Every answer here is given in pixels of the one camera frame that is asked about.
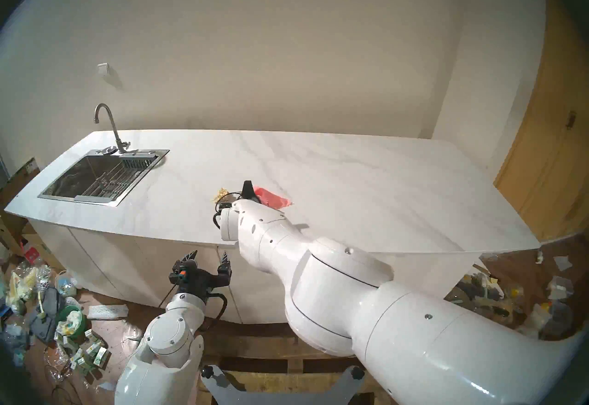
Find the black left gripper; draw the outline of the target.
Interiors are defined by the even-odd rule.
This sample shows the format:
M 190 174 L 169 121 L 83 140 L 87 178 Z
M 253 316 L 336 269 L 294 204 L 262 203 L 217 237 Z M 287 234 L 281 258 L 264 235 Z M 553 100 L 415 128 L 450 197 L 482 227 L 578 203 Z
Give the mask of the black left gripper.
M 217 274 L 212 274 L 199 268 L 195 261 L 197 253 L 198 250 L 194 250 L 185 255 L 183 261 L 177 262 L 177 273 L 181 275 L 184 272 L 177 283 L 177 293 L 194 295 L 207 301 L 210 291 L 229 286 L 231 264 L 227 252 L 223 252 Z

